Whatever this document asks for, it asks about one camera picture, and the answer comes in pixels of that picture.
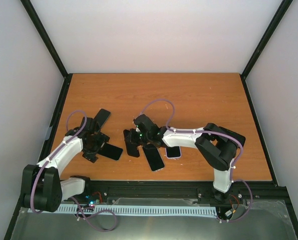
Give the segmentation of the black phone case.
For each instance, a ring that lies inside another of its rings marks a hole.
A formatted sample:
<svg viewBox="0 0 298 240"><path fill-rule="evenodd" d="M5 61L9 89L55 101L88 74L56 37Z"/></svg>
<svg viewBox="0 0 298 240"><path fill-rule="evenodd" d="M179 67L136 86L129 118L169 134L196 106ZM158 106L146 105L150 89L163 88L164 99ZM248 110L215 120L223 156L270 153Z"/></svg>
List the black phone case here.
<svg viewBox="0 0 298 240"><path fill-rule="evenodd" d="M139 150L138 150L138 144L134 140L134 135L132 134L131 130L123 130L124 135L124 141L126 146L127 154L131 157L138 158L140 156Z"/></svg>

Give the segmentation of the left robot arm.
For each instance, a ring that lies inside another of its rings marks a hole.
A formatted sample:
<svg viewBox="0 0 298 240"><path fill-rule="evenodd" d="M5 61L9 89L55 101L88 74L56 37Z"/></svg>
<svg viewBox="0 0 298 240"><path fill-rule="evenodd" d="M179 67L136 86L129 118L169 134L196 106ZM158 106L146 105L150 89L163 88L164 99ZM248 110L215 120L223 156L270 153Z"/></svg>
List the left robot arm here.
<svg viewBox="0 0 298 240"><path fill-rule="evenodd" d="M109 137L101 128L110 116L101 109L94 118L84 117L80 127L68 130L65 137L45 159L36 165L29 164L23 170L20 203L35 213L54 212L60 203L70 197L88 201L93 189L87 185L90 180L84 176L72 176L61 181L66 166L79 153L94 163L97 155L108 142Z"/></svg>

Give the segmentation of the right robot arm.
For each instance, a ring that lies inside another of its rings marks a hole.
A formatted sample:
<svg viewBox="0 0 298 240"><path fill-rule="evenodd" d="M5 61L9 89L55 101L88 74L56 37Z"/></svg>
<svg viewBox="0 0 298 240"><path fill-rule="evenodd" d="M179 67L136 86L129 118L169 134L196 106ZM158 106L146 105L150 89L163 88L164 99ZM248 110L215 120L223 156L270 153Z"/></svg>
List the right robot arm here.
<svg viewBox="0 0 298 240"><path fill-rule="evenodd" d="M158 152L165 148L197 149L213 168L213 195L218 202L223 202L233 183L233 169L243 153L245 136L234 131L208 123L196 129L180 129L168 125L159 127L145 114L133 120L135 128L123 131L127 154L139 157L138 147L142 147L148 162L156 164L153 171L163 168L163 161Z"/></svg>

